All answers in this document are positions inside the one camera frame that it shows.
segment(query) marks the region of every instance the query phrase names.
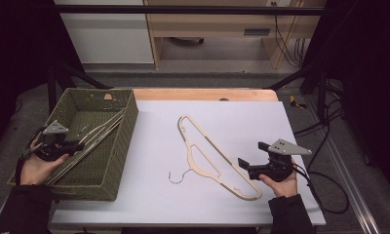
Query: hanger hook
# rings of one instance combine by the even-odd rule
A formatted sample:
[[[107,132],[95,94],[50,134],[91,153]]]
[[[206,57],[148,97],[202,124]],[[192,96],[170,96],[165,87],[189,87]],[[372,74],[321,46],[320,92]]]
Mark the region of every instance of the hanger hook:
[[[182,174],[182,179],[180,180],[180,181],[178,181],[178,182],[175,182],[175,181],[172,181],[171,180],[171,172],[169,172],[169,180],[170,180],[170,182],[171,183],[173,183],[173,184],[179,184],[179,183],[181,183],[182,181],[183,181],[183,178],[185,177],[185,174],[187,174],[189,171],[192,171],[192,169],[188,169],[188,171],[186,171],[186,172],[184,172],[183,174]]]

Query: black sleeve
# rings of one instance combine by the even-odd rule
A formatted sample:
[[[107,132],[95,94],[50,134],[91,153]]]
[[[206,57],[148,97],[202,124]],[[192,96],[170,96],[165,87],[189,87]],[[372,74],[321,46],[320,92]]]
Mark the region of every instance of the black sleeve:
[[[12,188],[0,215],[0,233],[45,234],[53,194],[44,186],[19,185]]]
[[[271,234],[315,233],[301,196],[279,197],[268,202],[273,215]]]

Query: floor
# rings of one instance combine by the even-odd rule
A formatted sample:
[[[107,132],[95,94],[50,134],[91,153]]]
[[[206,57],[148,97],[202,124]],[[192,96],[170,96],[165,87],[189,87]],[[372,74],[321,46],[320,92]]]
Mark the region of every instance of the floor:
[[[107,68],[102,65],[86,64],[85,67],[92,77],[104,84],[130,88],[260,89],[280,81],[297,70],[287,62],[284,62],[280,69],[272,69],[268,57],[262,52],[263,46],[256,39],[206,38],[202,45],[192,41],[170,39],[165,42],[159,69],[151,65],[113,65]],[[279,100],[286,107],[294,132],[318,122],[314,114],[316,93],[310,96],[300,95],[297,90],[300,82],[301,80],[292,82],[277,93]],[[80,80],[76,80],[76,84],[87,86]],[[292,96],[297,105],[291,105]],[[328,95],[328,101],[334,99],[334,95]],[[20,154],[20,149],[38,128],[38,124],[44,123],[47,119],[46,87],[37,87],[21,94],[17,106],[19,111],[12,117],[10,126],[0,141],[0,206],[9,191],[5,181],[14,170],[16,155]],[[337,110],[336,114],[341,114],[340,107],[338,103],[332,104],[330,113]],[[299,145],[315,151],[326,133],[327,129],[323,128],[307,135],[296,136],[296,141]],[[345,186],[348,181],[342,180],[342,172],[337,167],[337,157],[345,165],[351,180],[354,181],[353,185],[357,187],[356,192],[348,191],[349,194],[360,193],[362,201],[351,197],[351,207],[344,214],[326,213],[327,225],[318,227],[318,233],[390,233],[390,187],[380,169],[366,166],[363,151],[351,126],[346,122],[345,115],[339,115],[331,121],[329,138],[312,166],[312,171],[323,172]],[[310,158],[304,158],[304,161],[308,164]],[[345,207],[343,192],[335,184],[322,176],[311,177],[327,208],[338,211]],[[363,224],[363,219],[358,216],[365,215],[363,211],[369,212],[365,218],[371,217],[372,225]],[[70,227],[68,231],[68,227],[52,225],[51,228],[54,230],[53,233],[82,232],[81,227],[75,229]],[[117,229],[90,228],[90,231],[120,233]]]

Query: person's arm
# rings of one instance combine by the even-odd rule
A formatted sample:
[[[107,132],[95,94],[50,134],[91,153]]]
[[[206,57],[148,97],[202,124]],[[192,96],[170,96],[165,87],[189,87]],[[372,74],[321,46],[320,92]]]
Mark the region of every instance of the person's arm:
[[[19,185],[12,188],[0,215],[0,233],[50,233],[47,227],[53,194],[42,184],[68,156],[64,154],[56,161],[45,162],[31,154],[23,162]]]
[[[314,228],[297,190],[296,172],[281,182],[260,175],[272,188],[276,198],[268,202],[273,215],[271,234],[311,234]]]

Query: cable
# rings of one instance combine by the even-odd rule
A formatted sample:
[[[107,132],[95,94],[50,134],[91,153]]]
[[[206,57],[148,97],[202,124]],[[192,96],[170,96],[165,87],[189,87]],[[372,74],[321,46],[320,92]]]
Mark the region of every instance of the cable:
[[[273,7],[277,7],[277,3],[271,3],[271,6]],[[300,64],[299,62],[296,60],[296,59],[293,59],[292,55],[290,54],[290,51],[289,51],[289,48],[288,48],[288,45],[286,43],[286,41],[284,40],[283,38],[283,35],[281,35],[281,32],[278,28],[278,19],[277,19],[277,15],[274,15],[274,19],[275,19],[275,42],[277,43],[278,45],[278,48],[281,50],[281,53],[283,53],[283,56],[284,58],[286,58],[286,61],[289,63],[289,65],[291,66],[295,66],[295,67],[300,67]],[[284,52],[283,48],[280,46],[280,43],[278,42],[278,38],[277,38],[277,34],[280,35],[280,39],[282,40],[283,44],[284,44],[284,48],[286,49],[287,51],[287,54],[289,55],[290,59],[293,61],[294,64],[291,63],[290,59],[287,57],[286,53]]]
[[[342,116],[343,113],[339,113],[339,114],[337,114],[337,115],[334,116],[334,114],[335,114],[336,112],[339,112],[339,111],[342,111],[342,110],[343,110],[343,108],[339,108],[339,109],[336,109],[335,112],[333,112],[332,114],[330,114],[330,115],[329,115],[329,121],[331,122],[332,120],[334,120],[334,119],[336,119],[336,118]],[[322,130],[322,129],[325,127],[325,125],[323,125],[322,127],[316,129],[316,127],[318,127],[319,125],[322,125],[322,124],[323,124],[322,122],[318,122],[317,124],[315,124],[315,125],[313,125],[313,126],[310,126],[310,127],[306,128],[306,129],[304,129],[304,130],[297,131],[296,133],[294,133],[294,137],[295,137],[295,138],[298,138],[298,137],[305,137],[305,136],[307,136],[307,135],[309,135],[309,134],[311,134],[311,133],[313,133],[313,132],[316,132],[316,131],[318,131],[318,130]]]
[[[317,175],[317,176],[321,176],[323,178],[326,178],[328,179],[329,181],[331,181],[332,183],[334,183],[335,185],[337,185],[337,187],[340,188],[340,190],[343,192],[344,194],[344,197],[345,197],[345,200],[346,200],[346,205],[344,206],[344,209],[342,209],[341,211],[333,211],[333,210],[330,210],[330,209],[327,209],[327,208],[324,208],[326,212],[328,213],[331,213],[331,214],[335,214],[335,215],[342,215],[344,213],[347,212],[347,210],[349,209],[350,207],[350,199],[349,199],[349,196],[346,192],[346,190],[337,182],[335,181],[334,179],[332,179],[331,177],[327,176],[327,175],[324,175],[324,174],[321,174],[321,173],[317,173],[317,172],[308,172],[310,175]]]
[[[304,48],[305,48],[305,38],[295,39],[294,44],[294,59],[298,63],[298,66],[301,68],[304,61]]]
[[[296,61],[294,62],[295,64],[292,64],[292,63],[290,62],[290,59],[293,60],[292,55],[290,54],[289,48],[287,47],[287,44],[286,44],[286,42],[284,41],[283,35],[281,35],[281,32],[280,32],[280,30],[278,29],[277,15],[275,15],[274,18],[275,18],[275,30],[276,30],[276,32],[275,32],[275,42],[277,43],[278,48],[280,48],[281,53],[283,53],[284,58],[286,58],[286,61],[289,63],[289,65],[298,67],[298,64],[296,63]],[[286,48],[287,54],[289,55],[290,59],[286,56],[286,53],[284,52],[283,48],[280,46],[280,43],[278,42],[277,34],[280,34],[280,38],[281,38],[281,40],[283,41],[284,48]]]
[[[317,204],[319,205],[320,209],[322,210],[322,212],[328,212],[328,213],[331,213],[331,214],[335,214],[335,215],[342,215],[344,213],[346,213],[350,207],[350,200],[349,200],[349,197],[346,193],[346,191],[344,190],[344,188],[338,183],[336,182],[334,179],[332,179],[331,177],[327,176],[327,175],[324,175],[324,174],[321,174],[321,173],[317,173],[317,172],[308,172],[307,173],[305,172],[305,170],[303,168],[301,168],[299,165],[297,164],[294,164],[296,167],[300,168],[301,171],[295,167],[292,167],[292,169],[297,172],[298,174],[300,174],[301,176],[303,176],[306,180],[307,180],[307,186],[310,188],[310,191],[311,193],[313,194],[313,197],[314,199],[316,200]],[[340,210],[340,211],[333,211],[333,210],[330,210],[330,209],[327,209],[325,206],[324,206],[324,203],[323,201],[321,200],[321,198],[319,197],[319,195],[317,194],[317,191],[315,190],[315,187],[313,185],[313,182],[311,181],[310,177],[308,175],[317,175],[317,176],[322,176],[328,180],[330,180],[331,182],[333,182],[335,185],[337,185],[337,187],[339,187],[341,189],[341,191],[343,191],[343,194],[345,196],[345,200],[346,200],[346,205],[344,207],[344,209]]]
[[[331,108],[332,104],[335,103],[335,102],[337,102],[337,101],[341,101],[341,99],[340,99],[340,98],[334,99],[334,100],[332,100],[332,101],[326,106],[326,113],[325,113],[326,117],[325,117],[325,119],[327,120],[327,121],[326,121],[327,132],[326,132],[326,134],[325,134],[325,136],[324,136],[322,142],[320,143],[319,147],[317,148],[316,152],[314,153],[313,157],[311,158],[310,163],[309,163],[308,166],[307,166],[307,172],[310,171],[310,168],[311,168],[311,166],[313,165],[314,160],[315,160],[315,159],[317,158],[317,156],[319,155],[320,150],[322,149],[324,143],[326,142],[326,140],[327,140],[327,138],[328,138],[328,135],[329,135],[329,133],[330,133],[330,118],[329,118],[330,115],[329,115],[329,109]],[[320,124],[322,124],[322,123],[321,123],[321,122],[320,122],[320,123],[317,123],[316,125],[310,126],[310,127],[307,128],[307,129],[315,128],[315,127],[319,126]]]
[[[342,98],[344,95],[344,92],[338,90],[334,85],[332,85],[330,80],[327,81],[327,91],[329,92],[330,95],[332,95],[335,98],[336,97]]]

